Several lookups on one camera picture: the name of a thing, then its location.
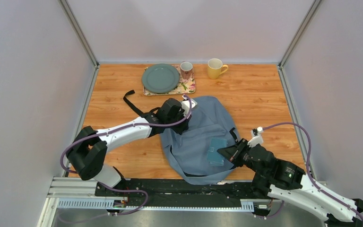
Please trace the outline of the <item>small teal wallet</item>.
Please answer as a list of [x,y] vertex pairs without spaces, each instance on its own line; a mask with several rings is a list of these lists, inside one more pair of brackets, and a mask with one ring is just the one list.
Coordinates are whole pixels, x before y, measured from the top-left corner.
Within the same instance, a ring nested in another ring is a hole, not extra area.
[[222,138],[212,138],[207,150],[207,161],[211,166],[223,166],[224,157],[218,153],[218,149],[226,148],[227,140]]

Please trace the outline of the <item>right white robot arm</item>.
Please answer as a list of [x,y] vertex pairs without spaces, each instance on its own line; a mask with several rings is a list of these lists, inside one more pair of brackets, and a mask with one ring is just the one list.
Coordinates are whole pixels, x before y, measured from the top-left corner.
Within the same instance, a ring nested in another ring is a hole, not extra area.
[[328,189],[296,164],[276,158],[262,143],[259,137],[241,139],[217,150],[234,166],[254,171],[253,196],[283,200],[310,212],[329,227],[363,227],[363,200],[349,199]]

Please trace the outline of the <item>blue-grey fabric backpack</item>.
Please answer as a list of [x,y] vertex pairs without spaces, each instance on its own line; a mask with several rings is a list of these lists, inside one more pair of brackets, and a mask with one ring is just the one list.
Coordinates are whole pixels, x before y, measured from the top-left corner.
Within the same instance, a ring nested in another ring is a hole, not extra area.
[[[139,116],[142,112],[127,97],[123,101]],[[193,185],[213,184],[224,180],[235,166],[224,159],[223,166],[211,166],[207,161],[207,150],[212,138],[227,140],[227,147],[234,145],[240,136],[226,108],[213,96],[194,98],[198,103],[191,113],[189,129],[182,135],[172,129],[159,134],[161,146],[169,165],[188,183]]]

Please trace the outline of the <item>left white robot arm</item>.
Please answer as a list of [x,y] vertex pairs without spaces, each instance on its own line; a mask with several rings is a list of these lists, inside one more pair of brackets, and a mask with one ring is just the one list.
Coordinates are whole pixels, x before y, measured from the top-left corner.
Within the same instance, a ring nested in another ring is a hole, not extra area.
[[135,140],[161,134],[166,129],[182,134],[187,130],[191,112],[197,105],[195,100],[183,95],[183,101],[170,98],[162,107],[141,113],[138,118],[125,124],[101,130],[87,126],[63,151],[60,164],[69,172],[63,162],[67,158],[74,167],[73,173],[83,181],[94,179],[107,186],[113,196],[120,196],[125,192],[126,184],[114,167],[104,163],[106,154]]

